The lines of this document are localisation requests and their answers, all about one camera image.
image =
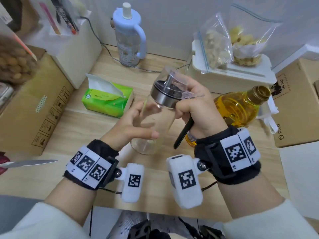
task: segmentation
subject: black handle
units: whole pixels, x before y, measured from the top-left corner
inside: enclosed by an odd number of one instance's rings
[[[185,127],[183,128],[181,133],[178,135],[178,138],[176,139],[176,141],[174,143],[174,149],[178,148],[178,146],[181,144],[181,141],[184,139],[184,137],[186,136],[187,132],[192,128],[193,125],[194,125],[194,120],[191,117],[191,115],[189,115],[188,122],[186,123]]]

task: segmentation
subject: yellow cooking oil bottle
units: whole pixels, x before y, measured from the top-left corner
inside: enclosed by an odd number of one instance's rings
[[[244,92],[231,92],[215,98],[214,102],[227,125],[235,127],[247,126],[253,121],[259,107],[270,97],[270,90],[265,86],[254,86]],[[191,146],[196,145],[196,138],[190,132],[185,136]]]

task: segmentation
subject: hand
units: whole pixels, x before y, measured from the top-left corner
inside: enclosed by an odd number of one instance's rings
[[[182,118],[186,123],[191,114],[195,124],[190,133],[196,139],[212,136],[227,129],[228,126],[218,112],[209,90],[189,76],[183,75],[183,78],[189,83],[189,91],[199,97],[177,102],[175,118]]]
[[[159,133],[151,128],[138,127],[143,101],[139,101],[117,121],[114,127],[100,138],[116,151],[120,151],[133,138],[156,139]]]

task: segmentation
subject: bag of potatoes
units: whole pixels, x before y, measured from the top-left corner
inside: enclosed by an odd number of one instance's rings
[[[267,41],[280,25],[279,20],[261,17],[233,3],[228,30],[233,46],[234,62],[241,66],[258,64]]]
[[[202,47],[206,66],[206,71],[201,71],[202,74],[234,60],[230,36],[220,13],[208,19],[194,33],[194,40],[199,40]]]

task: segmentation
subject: white bottle cap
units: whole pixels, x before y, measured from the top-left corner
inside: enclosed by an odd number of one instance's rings
[[[125,19],[132,18],[131,4],[128,2],[123,3],[123,17]]]

